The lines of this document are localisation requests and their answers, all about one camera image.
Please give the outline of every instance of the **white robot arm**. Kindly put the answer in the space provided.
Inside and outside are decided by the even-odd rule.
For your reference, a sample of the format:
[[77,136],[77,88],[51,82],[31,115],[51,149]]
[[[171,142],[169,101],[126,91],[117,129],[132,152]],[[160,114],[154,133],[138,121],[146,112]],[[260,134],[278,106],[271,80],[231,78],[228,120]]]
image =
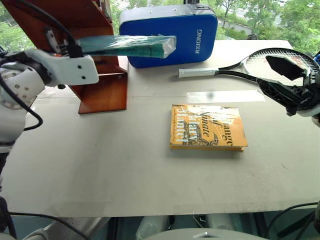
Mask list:
[[14,142],[24,130],[34,129],[25,128],[27,110],[17,102],[18,99],[28,106],[45,86],[95,84],[99,77],[94,60],[89,55],[70,58],[31,49],[4,58],[0,64],[1,174]]

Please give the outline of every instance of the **tennis racket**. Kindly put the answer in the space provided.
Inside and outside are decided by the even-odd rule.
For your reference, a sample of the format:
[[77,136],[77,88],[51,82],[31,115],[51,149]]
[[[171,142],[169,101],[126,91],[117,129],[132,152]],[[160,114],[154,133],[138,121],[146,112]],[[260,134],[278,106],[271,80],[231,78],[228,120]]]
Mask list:
[[311,69],[316,74],[320,72],[320,66],[309,56],[287,48],[265,48],[258,50],[244,58],[242,61],[226,67],[220,68],[191,68],[179,69],[178,77],[199,77],[199,76],[216,76],[231,75],[256,82],[257,78],[278,81],[287,86],[302,86],[303,78],[289,80],[283,75],[272,70],[267,62],[266,56],[285,57],[297,64],[302,69]]

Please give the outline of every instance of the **tabletop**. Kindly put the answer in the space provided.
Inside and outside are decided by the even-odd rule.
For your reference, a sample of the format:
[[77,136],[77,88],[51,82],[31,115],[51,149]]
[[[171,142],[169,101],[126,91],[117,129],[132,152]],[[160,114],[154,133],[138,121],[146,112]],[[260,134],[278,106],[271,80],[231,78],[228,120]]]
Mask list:
[[[21,135],[3,171],[9,209],[121,217],[273,211],[318,201],[320,131],[309,117],[287,116],[246,80],[177,77],[179,68],[224,67],[268,47],[291,48],[281,40],[221,40],[204,62],[129,65],[124,111],[78,115],[70,90],[47,89],[32,105],[44,124]],[[248,147],[170,149],[172,104],[188,103],[238,107]],[[26,118],[28,126],[36,122]]]

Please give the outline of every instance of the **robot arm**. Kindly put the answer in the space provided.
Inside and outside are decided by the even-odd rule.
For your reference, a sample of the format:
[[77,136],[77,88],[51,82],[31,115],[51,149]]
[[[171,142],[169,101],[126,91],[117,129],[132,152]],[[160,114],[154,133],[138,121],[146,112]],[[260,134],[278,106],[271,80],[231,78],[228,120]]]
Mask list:
[[290,80],[303,78],[302,86],[287,86],[278,81],[257,79],[262,92],[286,108],[287,115],[312,117],[320,127],[320,74],[302,69],[285,57],[266,56],[270,67]]
[[[45,86],[95,84],[99,80],[91,56],[54,56],[39,49],[2,59],[0,76],[3,81],[0,83],[0,174],[1,165],[16,139],[24,130],[32,129],[25,128],[27,111],[22,104],[31,105]],[[10,92],[22,104],[13,99]]]

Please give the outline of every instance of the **yellow book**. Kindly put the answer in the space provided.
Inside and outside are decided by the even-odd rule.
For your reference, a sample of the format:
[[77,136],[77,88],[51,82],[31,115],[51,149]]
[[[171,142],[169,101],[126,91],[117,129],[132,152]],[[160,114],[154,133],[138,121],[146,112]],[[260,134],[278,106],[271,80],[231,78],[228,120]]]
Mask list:
[[242,151],[247,139],[237,107],[174,104],[170,147]]

